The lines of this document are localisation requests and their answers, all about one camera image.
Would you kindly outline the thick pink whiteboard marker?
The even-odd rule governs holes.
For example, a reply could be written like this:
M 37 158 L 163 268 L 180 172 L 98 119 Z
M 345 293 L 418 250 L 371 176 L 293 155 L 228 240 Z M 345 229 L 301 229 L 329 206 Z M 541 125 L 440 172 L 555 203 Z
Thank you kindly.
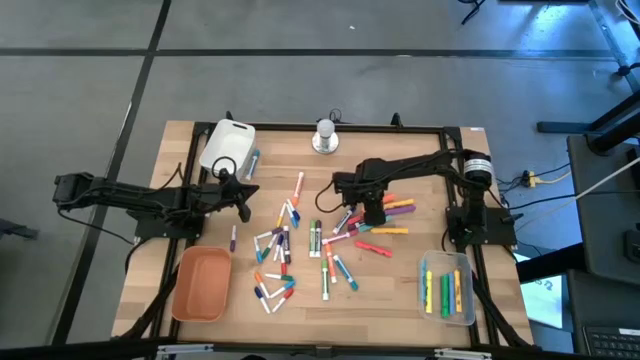
M 359 231 L 357 229 L 356 230 L 352 230 L 352 231 L 348 231 L 348 232 L 342 233 L 340 235 L 336 235 L 334 237 L 322 239 L 322 244 L 323 245 L 327 245 L 327 244 L 330 244 L 330 243 L 333 243 L 333 242 L 336 242 L 336 241 L 339 241 L 339 240 L 343 240 L 343 239 L 347 239 L 347 238 L 350 238 L 350 237 L 353 237 L 353 236 L 357 236 L 358 234 L 359 234 Z

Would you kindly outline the white plastic bin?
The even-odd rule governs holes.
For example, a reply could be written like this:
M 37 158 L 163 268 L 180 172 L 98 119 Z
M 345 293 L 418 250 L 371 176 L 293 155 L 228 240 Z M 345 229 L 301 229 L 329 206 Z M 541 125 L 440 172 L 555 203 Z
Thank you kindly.
M 227 119 L 220 120 L 200 155 L 199 164 L 212 175 L 226 168 L 238 180 L 245 175 L 256 150 L 256 130 L 253 126 Z

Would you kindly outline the thick teal whiteboard marker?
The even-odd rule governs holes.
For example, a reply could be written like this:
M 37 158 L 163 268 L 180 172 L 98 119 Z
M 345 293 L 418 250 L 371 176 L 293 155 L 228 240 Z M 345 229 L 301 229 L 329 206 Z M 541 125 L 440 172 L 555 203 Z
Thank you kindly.
M 359 286 L 355 281 L 354 277 L 352 276 L 352 274 L 350 273 L 350 271 L 348 270 L 348 268 L 346 267 L 345 263 L 341 259 L 341 257 L 339 255 L 334 255 L 333 260 L 338 266 L 343 276 L 345 277 L 345 279 L 347 280 L 347 282 L 349 283 L 351 289 L 353 291 L 357 291 L 359 289 Z
M 252 179 L 259 157 L 260 157 L 260 150 L 256 149 L 252 155 L 250 167 L 245 175 L 245 179 L 247 181 L 250 181 Z

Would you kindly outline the black desk crossbar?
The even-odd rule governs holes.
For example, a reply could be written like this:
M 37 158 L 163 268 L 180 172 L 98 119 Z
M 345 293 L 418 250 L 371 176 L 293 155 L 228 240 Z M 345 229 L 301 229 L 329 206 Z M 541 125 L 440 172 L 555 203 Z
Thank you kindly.
M 574 244 L 548 254 L 519 262 L 516 265 L 521 283 L 556 276 L 567 270 L 586 270 L 585 251 L 582 244 Z

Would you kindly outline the white sheet with scribble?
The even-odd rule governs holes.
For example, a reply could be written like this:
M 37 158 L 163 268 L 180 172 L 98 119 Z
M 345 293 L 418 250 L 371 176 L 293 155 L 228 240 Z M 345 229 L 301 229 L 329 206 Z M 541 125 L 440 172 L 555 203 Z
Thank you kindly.
M 554 276 L 520 286 L 529 320 L 563 327 L 562 277 Z

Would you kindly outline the teal highlighter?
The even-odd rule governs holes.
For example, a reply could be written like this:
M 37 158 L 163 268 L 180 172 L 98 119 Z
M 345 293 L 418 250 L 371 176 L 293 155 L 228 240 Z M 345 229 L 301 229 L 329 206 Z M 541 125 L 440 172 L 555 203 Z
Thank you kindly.
M 385 218 L 385 221 L 389 222 L 391 220 L 392 220 L 392 217 L 390 215 L 387 215 L 386 218 Z M 359 232 L 367 232 L 367 231 L 371 230 L 372 228 L 373 228 L 372 225 L 366 225 L 365 223 L 362 223 L 361 225 L 359 225 L 357 227 L 357 230 Z

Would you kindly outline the clear plastic bin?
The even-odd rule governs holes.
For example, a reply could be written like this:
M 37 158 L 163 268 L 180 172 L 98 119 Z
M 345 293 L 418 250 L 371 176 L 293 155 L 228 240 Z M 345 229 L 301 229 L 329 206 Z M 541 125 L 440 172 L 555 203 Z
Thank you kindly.
M 426 260 L 426 267 L 428 271 L 433 275 L 433 302 L 431 314 L 425 312 L 425 305 L 421 304 L 419 296 L 419 274 L 420 274 L 420 262 L 422 259 Z M 441 316 L 441 285 L 440 277 L 450 272 L 454 273 L 454 270 L 460 271 L 461 281 L 461 296 L 462 296 L 462 312 L 456 313 L 448 318 Z M 475 323 L 475 301 L 473 290 L 472 269 L 469 259 L 466 255 L 461 253 L 450 253 L 442 251 L 429 250 L 424 253 L 422 258 L 418 261 L 417 266 L 417 300 L 418 311 L 425 319 L 434 320 L 451 325 L 459 326 L 471 326 Z

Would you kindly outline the black keyboard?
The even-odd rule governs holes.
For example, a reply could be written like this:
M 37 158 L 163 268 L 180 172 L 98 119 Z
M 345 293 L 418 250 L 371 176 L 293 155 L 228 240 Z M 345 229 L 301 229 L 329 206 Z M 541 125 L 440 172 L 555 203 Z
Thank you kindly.
M 640 360 L 640 329 L 588 326 L 582 333 L 592 356 Z

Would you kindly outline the red highlighter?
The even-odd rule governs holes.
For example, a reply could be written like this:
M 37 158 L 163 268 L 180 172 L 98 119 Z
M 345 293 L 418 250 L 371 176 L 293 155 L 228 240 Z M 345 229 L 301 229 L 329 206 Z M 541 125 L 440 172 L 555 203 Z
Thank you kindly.
M 366 242 L 356 241 L 354 245 L 359 249 L 370 251 L 387 258 L 391 258 L 393 256 L 393 253 L 391 250 L 383 247 L 379 247 L 376 245 L 372 245 Z

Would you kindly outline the black desk leg beam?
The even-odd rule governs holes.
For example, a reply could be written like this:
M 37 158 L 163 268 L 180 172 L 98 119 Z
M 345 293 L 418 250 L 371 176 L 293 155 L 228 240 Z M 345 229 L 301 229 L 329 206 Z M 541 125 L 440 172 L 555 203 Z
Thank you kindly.
M 640 132 L 640 90 L 590 123 L 542 121 L 539 133 L 585 135 L 589 149 L 605 156 L 617 145 Z

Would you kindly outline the chrome desk lamp white bulb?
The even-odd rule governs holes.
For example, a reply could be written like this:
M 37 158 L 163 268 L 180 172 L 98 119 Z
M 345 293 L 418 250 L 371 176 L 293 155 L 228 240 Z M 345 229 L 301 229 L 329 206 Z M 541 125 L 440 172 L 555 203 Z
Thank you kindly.
M 321 119 L 317 122 L 316 132 L 312 137 L 312 147 L 320 154 L 331 154 L 337 150 L 339 137 L 333 121 Z

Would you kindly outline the grey desk with keyboard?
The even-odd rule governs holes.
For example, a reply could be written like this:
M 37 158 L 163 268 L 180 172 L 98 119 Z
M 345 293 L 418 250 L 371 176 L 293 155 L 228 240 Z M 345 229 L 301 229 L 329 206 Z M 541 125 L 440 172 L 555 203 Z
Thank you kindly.
M 577 270 L 568 271 L 567 284 L 575 352 L 615 359 L 590 355 L 582 329 L 588 326 L 640 329 L 640 287 Z

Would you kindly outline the orange plastic bin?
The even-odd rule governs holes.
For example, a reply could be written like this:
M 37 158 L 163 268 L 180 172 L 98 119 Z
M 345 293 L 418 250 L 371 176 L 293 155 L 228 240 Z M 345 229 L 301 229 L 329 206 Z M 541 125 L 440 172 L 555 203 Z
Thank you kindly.
M 193 246 L 182 255 L 171 313 L 181 322 L 215 322 L 223 314 L 232 259 L 219 247 Z

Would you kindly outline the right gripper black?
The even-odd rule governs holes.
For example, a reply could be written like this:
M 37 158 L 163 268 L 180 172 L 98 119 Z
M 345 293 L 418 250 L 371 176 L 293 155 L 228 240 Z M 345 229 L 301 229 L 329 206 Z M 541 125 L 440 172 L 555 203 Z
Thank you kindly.
M 345 206 L 364 207 L 364 222 L 370 226 L 386 222 L 383 198 L 387 186 L 379 181 L 365 178 L 359 172 L 335 172 L 332 181 L 336 194 L 342 197 Z

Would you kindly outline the black chair base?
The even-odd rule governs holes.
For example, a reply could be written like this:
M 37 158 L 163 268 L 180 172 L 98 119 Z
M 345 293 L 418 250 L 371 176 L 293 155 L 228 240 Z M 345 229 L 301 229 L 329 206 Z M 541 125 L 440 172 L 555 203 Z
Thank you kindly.
M 26 240 L 35 240 L 38 234 L 39 231 L 36 229 L 0 218 L 0 239 L 4 235 L 15 235 Z

